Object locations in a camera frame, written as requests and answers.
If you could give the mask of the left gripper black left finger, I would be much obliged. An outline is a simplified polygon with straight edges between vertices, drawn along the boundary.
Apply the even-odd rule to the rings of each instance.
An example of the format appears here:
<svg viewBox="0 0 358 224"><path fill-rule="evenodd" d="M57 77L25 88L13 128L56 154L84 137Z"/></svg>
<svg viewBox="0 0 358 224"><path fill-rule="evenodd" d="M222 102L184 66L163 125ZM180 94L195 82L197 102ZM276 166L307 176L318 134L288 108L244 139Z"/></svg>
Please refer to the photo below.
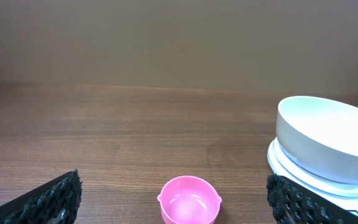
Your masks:
<svg viewBox="0 0 358 224"><path fill-rule="evenodd" d="M75 169L0 206L0 224L74 224L82 181Z"/></svg>

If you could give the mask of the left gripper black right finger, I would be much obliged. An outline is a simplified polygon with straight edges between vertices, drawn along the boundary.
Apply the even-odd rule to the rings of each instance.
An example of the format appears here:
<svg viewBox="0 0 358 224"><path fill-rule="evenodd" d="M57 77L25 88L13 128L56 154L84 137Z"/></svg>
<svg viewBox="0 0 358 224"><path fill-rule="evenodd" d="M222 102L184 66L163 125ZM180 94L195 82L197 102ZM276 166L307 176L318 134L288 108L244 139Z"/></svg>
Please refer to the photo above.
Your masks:
<svg viewBox="0 0 358 224"><path fill-rule="evenodd" d="M358 217L285 176L267 178L267 201L278 224L358 224Z"/></svg>

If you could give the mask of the pink plastic measuring scoop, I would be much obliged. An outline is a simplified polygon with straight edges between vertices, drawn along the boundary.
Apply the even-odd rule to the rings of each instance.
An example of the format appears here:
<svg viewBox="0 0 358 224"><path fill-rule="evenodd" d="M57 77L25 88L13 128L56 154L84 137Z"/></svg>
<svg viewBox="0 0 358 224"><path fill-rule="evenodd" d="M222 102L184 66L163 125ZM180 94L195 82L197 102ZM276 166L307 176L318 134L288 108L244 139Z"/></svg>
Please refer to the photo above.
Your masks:
<svg viewBox="0 0 358 224"><path fill-rule="evenodd" d="M157 200L165 224L214 224L223 201L209 182L190 175L169 180Z"/></svg>

